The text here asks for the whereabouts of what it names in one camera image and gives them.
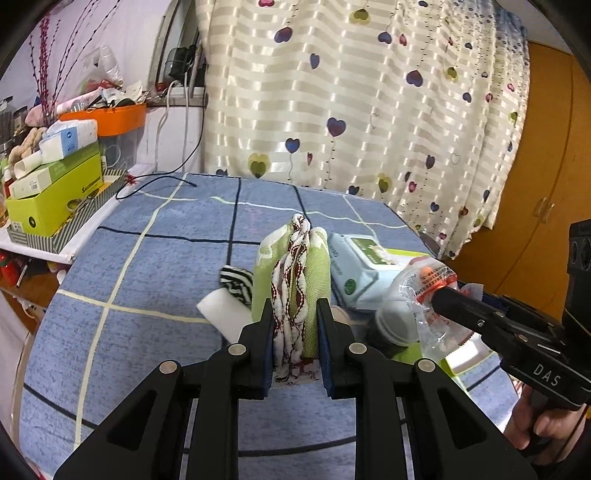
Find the person's right hand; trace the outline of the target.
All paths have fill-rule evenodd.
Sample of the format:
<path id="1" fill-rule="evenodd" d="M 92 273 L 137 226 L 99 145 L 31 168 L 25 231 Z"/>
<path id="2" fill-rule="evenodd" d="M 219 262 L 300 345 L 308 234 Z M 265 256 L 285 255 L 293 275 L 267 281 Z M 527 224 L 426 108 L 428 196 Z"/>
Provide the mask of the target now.
<path id="1" fill-rule="evenodd" d="M 539 465 L 562 462 L 583 435 L 588 406 L 584 404 L 577 411 L 551 409 L 536 412 L 532 404 L 533 393 L 530 386 L 523 386 L 504 435 L 518 450 L 528 447 L 533 434 L 548 440 L 547 447 L 534 458 L 534 462 Z"/>

